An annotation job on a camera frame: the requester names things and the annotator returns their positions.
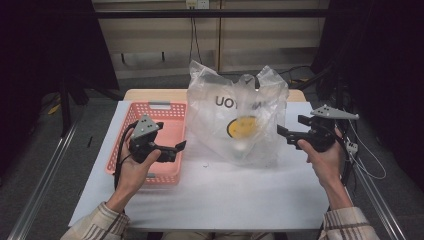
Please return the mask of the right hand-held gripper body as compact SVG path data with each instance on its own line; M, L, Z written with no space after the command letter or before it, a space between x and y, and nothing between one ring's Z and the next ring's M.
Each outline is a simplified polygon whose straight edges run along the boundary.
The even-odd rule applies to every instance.
M300 149L299 139L309 142L317 152L327 151L338 139L335 133L337 120L358 120L358 114L348 113L327 105L323 105L311 111L313 123L308 126L308 132L290 131L286 137L287 143Z

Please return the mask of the person's right hand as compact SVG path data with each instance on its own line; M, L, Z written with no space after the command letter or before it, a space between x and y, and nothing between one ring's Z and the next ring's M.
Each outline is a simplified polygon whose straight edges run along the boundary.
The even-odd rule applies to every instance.
M306 140L298 141L300 148L307 154L307 162L318 177L320 185L328 189L340 181L340 163L344 153L339 143L334 143L327 151L317 152Z

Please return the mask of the person's left hand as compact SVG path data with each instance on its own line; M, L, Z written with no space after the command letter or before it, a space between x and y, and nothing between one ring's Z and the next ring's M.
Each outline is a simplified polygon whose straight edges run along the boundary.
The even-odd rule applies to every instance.
M134 194L144 184L147 173L151 165L161 155L160 150L153 150L143 163L136 162L130 155L128 149L130 143L130 133L125 137L125 142L122 146L122 152L119 163L121 164L121 172L116 188L121 194Z

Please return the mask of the metal floor rail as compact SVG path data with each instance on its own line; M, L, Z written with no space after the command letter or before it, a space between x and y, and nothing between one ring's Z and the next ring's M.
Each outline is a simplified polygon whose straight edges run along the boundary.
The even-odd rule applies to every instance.
M60 141L49 160L49 163L43 172L35 190L27 201L22 213L18 217L7 240L26 240L29 230L40 211L46 194L52 184L54 177L64 159L64 156L71 144L79 123L75 122L71 125L66 134L60 138Z
M354 200L359 199L357 187L359 185L362 186L389 240L407 240L397 218L376 185L376 181L388 178L387 170L381 159L377 157L359 135L356 121L337 120L335 123L336 127L341 127L342 136L337 141L343 141L342 150L345 157L341 181ZM355 154L349 153L346 149L347 142L356 143L358 152Z

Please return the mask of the black metal stand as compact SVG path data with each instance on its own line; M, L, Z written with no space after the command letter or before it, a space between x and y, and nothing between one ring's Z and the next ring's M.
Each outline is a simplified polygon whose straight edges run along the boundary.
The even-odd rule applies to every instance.
M89 98L84 90L82 79L75 75L65 75L62 78L59 84L59 93L62 112L61 136L64 137L72 125L69 98L72 98L77 105L86 105Z

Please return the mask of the clear plastic bag with smiley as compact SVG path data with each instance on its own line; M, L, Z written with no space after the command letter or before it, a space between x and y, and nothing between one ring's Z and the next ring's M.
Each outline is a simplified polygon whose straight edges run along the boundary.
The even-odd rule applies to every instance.
M268 167L277 161L289 87L272 68L233 81L192 61L186 126L212 151L237 165ZM250 152L234 159L234 141L248 141Z

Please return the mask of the white wall socket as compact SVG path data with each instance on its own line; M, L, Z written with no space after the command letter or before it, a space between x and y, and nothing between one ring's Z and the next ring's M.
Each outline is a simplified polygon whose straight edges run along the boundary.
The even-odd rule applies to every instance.
M186 0L187 9L206 10L210 8L209 0Z

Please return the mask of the pink plastic basket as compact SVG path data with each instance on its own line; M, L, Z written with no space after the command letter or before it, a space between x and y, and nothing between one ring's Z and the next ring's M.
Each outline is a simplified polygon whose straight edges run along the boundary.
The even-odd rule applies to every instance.
M155 143L160 146L175 147L185 141L186 102L169 101L120 101L109 127L111 136L107 147L109 157L105 172L115 174L117 160L121 156L122 146L129 131L133 130L142 115L147 114L154 122L164 122L158 132ZM148 185L176 185L180 179L182 151L176 154L174 162L155 162L145 181Z

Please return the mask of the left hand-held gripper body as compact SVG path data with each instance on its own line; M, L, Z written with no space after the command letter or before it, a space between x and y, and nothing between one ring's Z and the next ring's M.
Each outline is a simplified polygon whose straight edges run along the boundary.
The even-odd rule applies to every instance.
M157 162L166 163L176 160L175 147L160 146L155 143L159 131L156 128L156 122L149 115L144 114L141 116L130 136L129 151L136 162L143 163L155 149L161 151Z

